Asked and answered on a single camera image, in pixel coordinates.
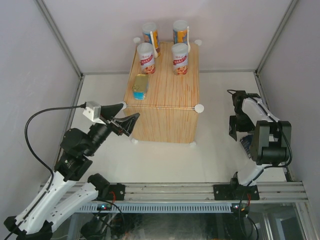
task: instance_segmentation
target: red and white can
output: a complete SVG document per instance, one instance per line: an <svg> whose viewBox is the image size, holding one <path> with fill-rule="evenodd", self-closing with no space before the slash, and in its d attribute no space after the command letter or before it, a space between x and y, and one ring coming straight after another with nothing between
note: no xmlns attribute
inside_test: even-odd
<svg viewBox="0 0 320 240"><path fill-rule="evenodd" d="M176 43L172 46L173 73L185 75L188 72L188 45Z"/></svg>
<svg viewBox="0 0 320 240"><path fill-rule="evenodd" d="M153 74L156 71L154 48L148 42L141 43L136 51L139 55L142 74Z"/></svg>

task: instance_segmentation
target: white wall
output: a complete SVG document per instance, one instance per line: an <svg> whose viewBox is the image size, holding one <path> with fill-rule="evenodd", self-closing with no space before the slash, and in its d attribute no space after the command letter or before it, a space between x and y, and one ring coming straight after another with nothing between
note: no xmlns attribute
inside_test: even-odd
<svg viewBox="0 0 320 240"><path fill-rule="evenodd" d="M4 1L0 8L0 239L3 221L20 213L49 177L29 152L24 127L35 112L69 106L78 77L32 0ZM30 143L50 166L67 111L44 113L30 124Z"/></svg>
<svg viewBox="0 0 320 240"><path fill-rule="evenodd" d="M320 1L299 1L261 73L271 110L292 124L292 169L320 223Z"/></svg>
<svg viewBox="0 0 320 240"><path fill-rule="evenodd" d="M201 70L255 70L291 0L45 0L84 73L129 72L134 37L154 21L159 40L187 20Z"/></svg>

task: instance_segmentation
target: striped wooden surface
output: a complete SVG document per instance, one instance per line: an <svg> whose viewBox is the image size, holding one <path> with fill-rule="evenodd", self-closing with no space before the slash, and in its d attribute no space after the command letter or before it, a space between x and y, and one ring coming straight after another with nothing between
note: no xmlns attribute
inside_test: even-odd
<svg viewBox="0 0 320 240"><path fill-rule="evenodd" d="M132 106L129 116L140 113L132 136L141 141L188 144L194 141L198 113L193 109Z"/></svg>
<svg viewBox="0 0 320 240"><path fill-rule="evenodd" d="M149 89L144 100L133 98L135 77L141 74L137 51L135 52L124 101L128 106L193 108L199 103L199 47L191 43L188 56L188 72L176 76L173 73L171 47L173 42L161 42L161 55L155 59L155 73L149 76Z"/></svg>

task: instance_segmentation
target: snack canister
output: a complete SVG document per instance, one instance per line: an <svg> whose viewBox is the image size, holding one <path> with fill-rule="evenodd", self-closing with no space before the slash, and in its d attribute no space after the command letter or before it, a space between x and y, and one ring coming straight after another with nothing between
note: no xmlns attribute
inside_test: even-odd
<svg viewBox="0 0 320 240"><path fill-rule="evenodd" d="M173 42L174 44L184 43L188 44L188 23L184 20L177 20L173 23Z"/></svg>
<svg viewBox="0 0 320 240"><path fill-rule="evenodd" d="M160 46L159 46L158 30L157 30L157 25L154 22L147 22L142 26L142 34L143 34L144 42L152 44L150 32L152 32L153 34L154 47L159 56Z"/></svg>
<svg viewBox="0 0 320 240"><path fill-rule="evenodd" d="M185 75L188 72L188 45L176 43L172 46L173 73Z"/></svg>
<svg viewBox="0 0 320 240"><path fill-rule="evenodd" d="M134 85L132 87L133 97L136 100L143 100L146 98L149 81L149 76L146 74L138 74L135 76Z"/></svg>
<svg viewBox="0 0 320 240"><path fill-rule="evenodd" d="M142 74L153 74L156 66L152 44L143 42L136 48L136 51L139 55Z"/></svg>

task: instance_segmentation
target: white tabletop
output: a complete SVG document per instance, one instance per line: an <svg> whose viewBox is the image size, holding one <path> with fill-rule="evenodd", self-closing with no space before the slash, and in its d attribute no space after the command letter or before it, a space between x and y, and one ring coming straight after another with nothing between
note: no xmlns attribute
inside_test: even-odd
<svg viewBox="0 0 320 240"><path fill-rule="evenodd" d="M112 105L123 101L128 74L85 76L79 104L96 101ZM242 145L229 136L229 116L234 115L227 89L258 93L252 72L214 72L199 74L200 103L196 146L180 143L131 142L131 137L112 133L90 159L93 164L82 177L100 173L112 183L222 183L251 161ZM82 109L77 109L72 128L87 133L92 125ZM124 117L121 111L117 117ZM286 181L281 168L271 168L260 182Z"/></svg>

